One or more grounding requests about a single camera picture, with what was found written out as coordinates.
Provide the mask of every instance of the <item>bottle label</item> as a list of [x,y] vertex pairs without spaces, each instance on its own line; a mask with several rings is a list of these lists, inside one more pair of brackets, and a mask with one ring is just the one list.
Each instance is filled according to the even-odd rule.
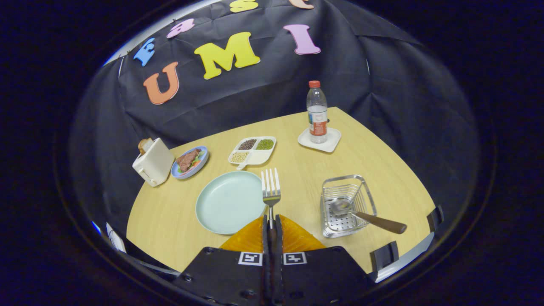
[[310,134],[314,136],[323,136],[327,134],[327,108],[323,107],[323,112],[308,111],[308,121],[310,122]]

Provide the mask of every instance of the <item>yellow letter m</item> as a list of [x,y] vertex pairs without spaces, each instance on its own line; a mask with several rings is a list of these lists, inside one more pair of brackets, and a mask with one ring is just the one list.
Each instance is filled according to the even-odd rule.
[[249,36],[251,36],[249,32],[232,35],[228,39],[225,49],[211,42],[198,47],[195,50],[195,54],[199,54],[202,58],[202,63],[206,70],[204,79],[211,79],[221,74],[221,69],[217,68],[214,63],[217,63],[226,71],[230,71],[234,56],[236,56],[236,63],[234,65],[237,68],[259,63],[261,59],[253,53],[249,44]]

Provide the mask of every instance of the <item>black fabric backdrop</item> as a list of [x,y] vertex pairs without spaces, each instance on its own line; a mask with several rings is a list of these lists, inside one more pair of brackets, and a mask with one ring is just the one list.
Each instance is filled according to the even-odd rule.
[[[230,2],[204,7],[150,36],[155,54],[145,67],[132,59],[140,44],[98,70],[70,139],[76,192],[90,218],[126,234],[144,183],[132,169],[142,138],[161,137],[173,148],[303,112],[307,82],[318,79],[330,107],[364,124],[416,173],[444,209],[446,221],[437,233],[444,232],[470,196],[480,153],[468,101],[440,60],[395,25],[342,0],[312,0],[312,10],[288,0],[257,0],[258,8],[241,13],[230,12]],[[193,29],[166,38],[171,27],[188,18],[195,19]],[[290,24],[310,26],[321,53],[295,54],[295,42],[283,29]],[[205,80],[194,50],[209,42],[225,48],[239,32],[251,33],[251,47],[261,62]],[[159,73],[165,91],[169,85],[162,69],[174,61],[179,91],[170,101],[153,105],[143,82]]]

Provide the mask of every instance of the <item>fork tines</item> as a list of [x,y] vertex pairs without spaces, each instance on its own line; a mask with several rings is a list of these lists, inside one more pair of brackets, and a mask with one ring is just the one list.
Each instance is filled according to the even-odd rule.
[[264,171],[266,175],[261,171],[261,183],[263,187],[263,198],[268,197],[279,197],[281,196],[280,191],[280,179],[277,174],[277,169],[274,168],[274,173],[272,169],[266,169]]

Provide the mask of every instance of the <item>foam letter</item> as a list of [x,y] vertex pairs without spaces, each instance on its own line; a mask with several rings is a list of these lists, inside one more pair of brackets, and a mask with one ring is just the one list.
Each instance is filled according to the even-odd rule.
[[291,32],[293,39],[296,43],[295,53],[298,55],[303,54],[317,54],[321,52],[321,49],[313,44],[312,38],[308,34],[307,25],[286,25],[284,29]]
[[257,8],[259,4],[255,0],[236,0],[231,2],[231,12],[239,13],[241,11],[249,11]]
[[211,79],[221,74],[221,69],[214,64],[217,63],[223,69],[230,71],[232,68],[233,57],[236,56],[237,68],[242,68],[250,65],[255,65],[261,61],[258,56],[255,56],[251,45],[249,44],[249,32],[241,32],[232,35],[227,42],[225,49],[218,47],[213,43],[207,43],[198,47],[195,54],[199,54],[204,64],[206,73],[204,79]]
[[145,66],[145,64],[147,64],[149,59],[155,53],[155,51],[152,51],[155,45],[151,43],[154,39],[155,38],[151,38],[148,41],[146,41],[145,44],[140,48],[140,50],[138,50],[138,52],[136,52],[136,54],[134,55],[133,59],[141,60],[142,67]]
[[291,2],[291,4],[299,9],[307,9],[307,10],[311,10],[313,9],[313,5],[310,5],[310,4],[306,4],[304,3],[303,0],[289,0],[289,2]]
[[166,38],[172,38],[179,33],[187,32],[188,30],[192,29],[195,26],[194,21],[195,19],[191,18],[191,19],[184,20],[181,23],[175,25],[173,28],[170,29],[170,33],[168,33]]
[[163,68],[163,72],[168,77],[168,82],[170,83],[170,88],[163,93],[160,92],[159,84],[157,83],[159,74],[154,74],[144,81],[144,87],[147,89],[147,95],[149,96],[151,103],[157,105],[163,104],[176,95],[178,89],[180,88],[180,82],[177,79],[176,66],[177,62],[173,62]]

